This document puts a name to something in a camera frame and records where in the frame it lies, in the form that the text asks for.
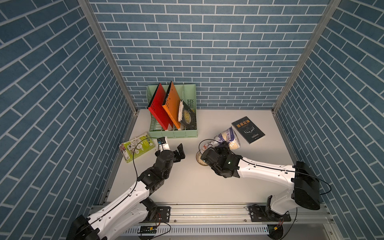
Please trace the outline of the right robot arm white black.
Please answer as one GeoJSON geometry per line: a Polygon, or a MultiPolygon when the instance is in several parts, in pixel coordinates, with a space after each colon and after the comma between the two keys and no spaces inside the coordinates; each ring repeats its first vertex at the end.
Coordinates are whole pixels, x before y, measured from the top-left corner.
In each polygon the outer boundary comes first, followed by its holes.
{"type": "Polygon", "coordinates": [[[273,165],[236,155],[226,142],[209,144],[199,150],[200,159],[215,174],[224,178],[252,178],[285,187],[278,195],[267,199],[265,213],[282,216],[301,207],[317,211],[320,204],[320,179],[304,162],[295,165],[273,165]]]}

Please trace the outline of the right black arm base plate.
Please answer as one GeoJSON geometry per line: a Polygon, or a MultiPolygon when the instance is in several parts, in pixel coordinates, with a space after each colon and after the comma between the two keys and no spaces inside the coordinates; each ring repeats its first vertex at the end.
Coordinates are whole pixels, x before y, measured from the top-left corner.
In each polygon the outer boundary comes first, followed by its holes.
{"type": "Polygon", "coordinates": [[[291,216],[289,212],[286,212],[283,215],[274,213],[273,211],[266,210],[266,206],[253,204],[248,206],[248,211],[250,213],[252,222],[291,222],[291,216]]]}

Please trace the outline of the white oats bag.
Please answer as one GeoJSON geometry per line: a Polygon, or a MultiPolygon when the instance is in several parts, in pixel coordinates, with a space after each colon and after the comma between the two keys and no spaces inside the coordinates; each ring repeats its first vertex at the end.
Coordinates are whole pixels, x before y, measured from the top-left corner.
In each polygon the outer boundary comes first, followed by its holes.
{"type": "Polygon", "coordinates": [[[240,141],[235,131],[232,127],[230,127],[215,136],[213,139],[203,140],[204,144],[199,147],[199,152],[202,154],[208,148],[218,146],[219,144],[223,144],[224,142],[228,144],[231,150],[236,150],[241,147],[240,141]]]}

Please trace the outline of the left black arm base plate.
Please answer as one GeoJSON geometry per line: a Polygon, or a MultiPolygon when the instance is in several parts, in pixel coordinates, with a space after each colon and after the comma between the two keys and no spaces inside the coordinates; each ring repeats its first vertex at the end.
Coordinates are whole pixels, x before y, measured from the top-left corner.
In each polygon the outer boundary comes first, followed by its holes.
{"type": "Polygon", "coordinates": [[[170,206],[159,206],[156,209],[149,210],[143,223],[168,223],[171,216],[170,206]]]}

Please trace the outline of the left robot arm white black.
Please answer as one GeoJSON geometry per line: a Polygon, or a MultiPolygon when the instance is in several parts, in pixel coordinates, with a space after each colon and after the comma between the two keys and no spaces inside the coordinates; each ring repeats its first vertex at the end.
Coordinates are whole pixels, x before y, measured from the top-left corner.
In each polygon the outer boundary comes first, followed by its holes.
{"type": "Polygon", "coordinates": [[[163,144],[156,152],[154,165],[137,178],[135,183],[109,205],[98,212],[84,217],[78,216],[71,224],[67,240],[115,240],[130,227],[152,220],[157,204],[150,195],[169,178],[173,164],[185,158],[183,145],[171,151],[163,144]]]}

